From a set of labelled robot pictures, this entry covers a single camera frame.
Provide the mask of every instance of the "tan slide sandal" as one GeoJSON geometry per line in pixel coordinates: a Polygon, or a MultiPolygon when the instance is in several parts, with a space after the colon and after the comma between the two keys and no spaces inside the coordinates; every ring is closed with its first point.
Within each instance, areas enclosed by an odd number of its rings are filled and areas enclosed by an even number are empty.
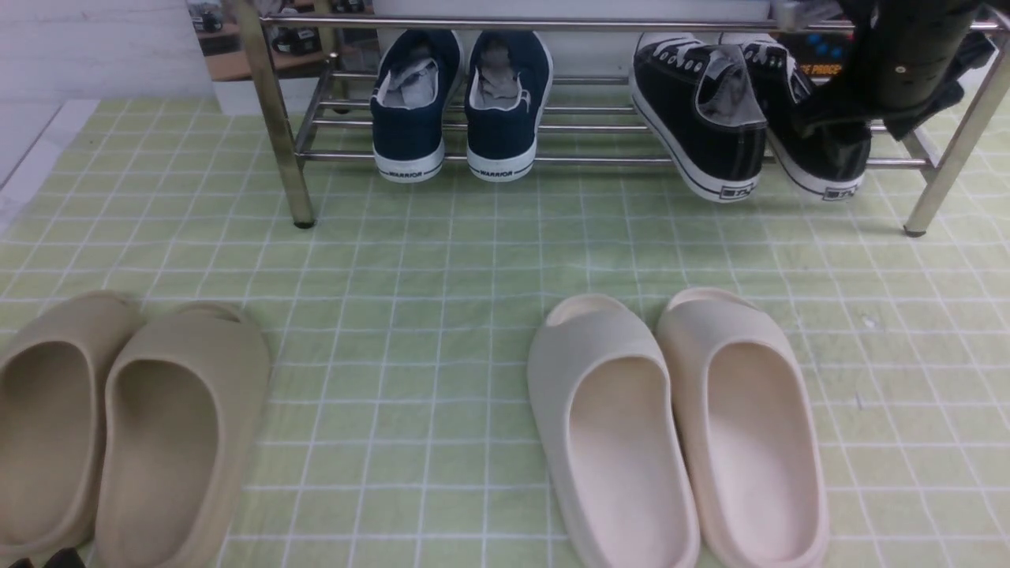
{"type": "Polygon", "coordinates": [[[217,554],[267,396],[259,327],[194,302],[133,337],[106,388],[95,544],[115,568],[194,568],[217,554]]]}
{"type": "Polygon", "coordinates": [[[140,326],[111,291],[67,300],[0,355],[0,558],[91,536],[105,449],[105,379],[140,326]]]}

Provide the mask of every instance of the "navy blue sneaker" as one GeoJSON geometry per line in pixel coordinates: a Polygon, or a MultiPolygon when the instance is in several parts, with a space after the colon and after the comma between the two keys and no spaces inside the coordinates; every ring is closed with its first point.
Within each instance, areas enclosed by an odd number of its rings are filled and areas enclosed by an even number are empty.
{"type": "Polygon", "coordinates": [[[463,71],[454,31],[408,29],[383,56],[371,106],[372,148],[384,178],[413,183],[441,170],[442,113],[463,71]]]}
{"type": "Polygon", "coordinates": [[[486,181],[517,180],[536,157],[554,65],[534,31],[485,31],[470,58],[467,162],[486,181]]]}

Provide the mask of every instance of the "floor mat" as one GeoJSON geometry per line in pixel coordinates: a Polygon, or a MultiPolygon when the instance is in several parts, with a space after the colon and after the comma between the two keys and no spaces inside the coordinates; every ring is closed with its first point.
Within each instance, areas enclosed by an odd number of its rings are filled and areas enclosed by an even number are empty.
{"type": "MultiPolygon", "coordinates": [[[[930,137],[955,126],[941,115],[930,137]]],[[[371,148],[367,131],[319,138],[371,148]]],[[[540,147],[661,152],[645,135],[540,147]]],[[[651,325],[698,285],[770,312],[804,366],[826,566],[1010,566],[1006,105],[920,240],[900,230],[914,172],[874,172],[849,204],[816,206],[776,167],[722,206],[673,169],[537,165],[500,186],[457,165],[417,186],[370,164],[306,177],[319,222],[299,230],[262,119],[211,100],[106,101],[0,235],[0,343],[100,287],[148,315],[236,302],[267,329],[270,402],[217,566],[578,566],[527,402],[533,332],[587,291],[651,325]]]]}

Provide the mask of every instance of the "shoe rack leg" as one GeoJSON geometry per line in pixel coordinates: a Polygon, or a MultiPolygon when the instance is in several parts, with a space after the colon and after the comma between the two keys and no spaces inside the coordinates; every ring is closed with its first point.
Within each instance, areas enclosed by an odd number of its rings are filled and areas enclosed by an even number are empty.
{"type": "MultiPolygon", "coordinates": [[[[333,12],[333,2],[338,2],[339,0],[313,0],[313,6],[317,14],[329,14],[333,12]]],[[[319,43],[322,46],[322,53],[326,54],[326,57],[333,61],[333,70],[343,71],[343,42],[342,42],[342,31],[335,27],[320,27],[319,28],[319,43]]],[[[346,79],[334,79],[332,81],[331,91],[329,94],[334,95],[338,99],[347,98],[347,80],[346,79]]],[[[347,110],[334,110],[337,114],[346,114],[347,110]]]]}
{"type": "Polygon", "coordinates": [[[315,224],[312,201],[302,175],[302,162],[295,155],[295,138],[288,122],[288,109],[284,106],[284,95],[277,80],[266,30],[260,23],[260,11],[254,0],[237,0],[234,10],[291,216],[298,228],[310,228],[315,224]]]}
{"type": "Polygon", "coordinates": [[[996,42],[999,51],[993,59],[989,73],[979,86],[978,94],[969,105],[936,169],[931,176],[926,176],[926,189],[919,196],[912,214],[905,222],[905,234],[908,236],[917,238],[926,233],[929,223],[936,216],[972,151],[979,144],[986,126],[989,125],[1007,90],[1010,89],[1010,57],[1007,57],[1010,41],[1006,40],[1005,36],[1000,36],[996,42]]]}

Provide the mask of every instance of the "metal shoe rack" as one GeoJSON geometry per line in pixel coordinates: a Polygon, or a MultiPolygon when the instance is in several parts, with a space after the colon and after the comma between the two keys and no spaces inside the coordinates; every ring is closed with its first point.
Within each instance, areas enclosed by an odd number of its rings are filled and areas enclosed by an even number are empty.
{"type": "MultiPolygon", "coordinates": [[[[1006,51],[1010,48],[1010,19],[1004,14],[991,10],[993,19],[978,22],[973,29],[985,31],[993,37],[997,54],[988,74],[983,80],[975,99],[972,101],[961,124],[947,148],[938,153],[916,130],[904,140],[910,158],[873,157],[868,163],[872,169],[919,170],[925,178],[926,187],[915,208],[905,222],[905,233],[909,236],[925,234],[930,221],[936,215],[947,193],[965,166],[969,156],[978,144],[983,131],[1010,89],[1010,58],[1006,51]]],[[[318,128],[369,128],[368,100],[348,98],[348,84],[354,81],[371,84],[374,75],[351,73],[341,69],[338,57],[338,34],[336,28],[438,28],[438,29],[534,29],[544,31],[679,31],[679,32],[774,32],[778,27],[774,22],[701,22],[663,21],[652,19],[578,19],[578,18],[442,18],[442,17],[383,17],[361,14],[331,13],[329,0],[315,0],[315,13],[310,14],[266,14],[261,15],[255,0],[238,0],[235,3],[242,43],[248,57],[252,82],[256,86],[260,106],[266,119],[271,145],[277,158],[281,181],[287,195],[288,205],[295,225],[309,228],[315,224],[315,213],[305,186],[302,167],[306,161],[360,162],[373,159],[370,152],[336,152],[313,148],[318,128]],[[323,52],[329,54],[325,69],[319,77],[305,118],[297,134],[292,133],[288,111],[281,94],[273,56],[267,40],[268,26],[318,27],[323,52]]],[[[805,29],[810,33],[850,33],[852,25],[847,22],[825,22],[805,29]]],[[[626,85],[626,77],[556,77],[556,85],[626,85]]],[[[446,129],[465,129],[462,119],[462,105],[450,105],[449,112],[454,118],[445,122],[446,129]]],[[[630,104],[586,106],[548,104],[545,114],[578,114],[587,116],[586,123],[551,124],[549,119],[540,125],[540,132],[568,133],[641,133],[647,129],[644,124],[602,124],[593,123],[593,116],[634,114],[630,104]]],[[[883,124],[873,124],[875,133],[884,133],[883,124]]],[[[466,155],[447,155],[449,162],[466,161],[466,155]]],[[[773,158],[766,158],[774,163],[773,158]]],[[[642,157],[613,156],[537,156],[536,162],[551,165],[586,167],[673,167],[672,160],[665,155],[642,157]]]]}

